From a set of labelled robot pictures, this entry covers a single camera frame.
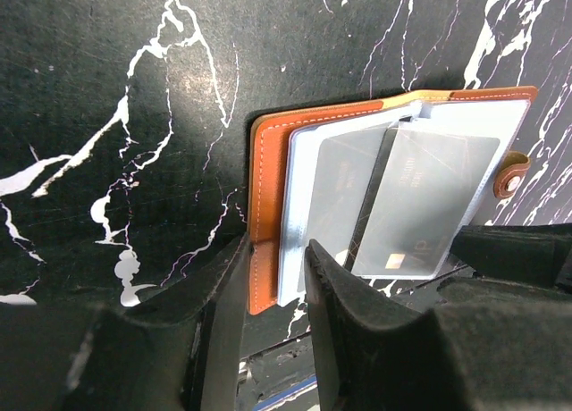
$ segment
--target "black marble background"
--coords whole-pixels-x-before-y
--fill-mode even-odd
[[[572,215],[568,0],[0,2],[2,300],[120,307],[126,250],[140,263],[120,275],[127,289],[157,293],[245,230],[254,118],[410,89],[536,85],[514,145],[533,167],[510,201],[488,196],[475,222]],[[129,121],[106,128],[122,100]],[[107,193],[100,214],[116,233],[105,240],[92,206]],[[305,313],[301,302],[249,317],[243,354],[306,331]]]

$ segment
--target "leather wallet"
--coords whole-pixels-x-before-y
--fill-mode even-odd
[[[534,87],[419,90],[385,99],[272,113],[255,120],[250,134],[248,232],[254,253],[250,262],[248,311],[257,315],[276,303],[284,182],[289,138],[294,130],[381,112],[416,100],[425,103],[509,99],[532,102],[535,96]],[[494,195],[511,197],[529,166],[530,160],[526,155],[508,155],[496,176]]]

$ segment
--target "wallet snap button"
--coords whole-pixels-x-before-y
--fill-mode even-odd
[[[522,179],[520,178],[520,176],[514,176],[507,182],[507,186],[505,189],[507,190],[507,192],[514,192],[515,190],[517,190],[518,185],[520,185],[521,181]]]

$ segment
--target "leather strap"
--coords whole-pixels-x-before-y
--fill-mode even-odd
[[[494,196],[498,199],[506,199],[515,195],[518,187],[525,179],[528,169],[530,169],[530,163],[528,155],[513,150],[508,152],[500,163],[499,172],[494,178],[492,187]]]

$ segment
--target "card holder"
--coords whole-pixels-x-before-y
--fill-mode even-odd
[[[456,104],[486,100],[525,99],[535,89],[502,88],[461,91],[416,91],[401,96],[349,105],[326,106],[263,116],[251,131],[248,231],[255,251],[251,258],[248,311],[255,315],[276,303],[282,205],[290,134],[297,129],[370,115],[417,100],[426,104]]]

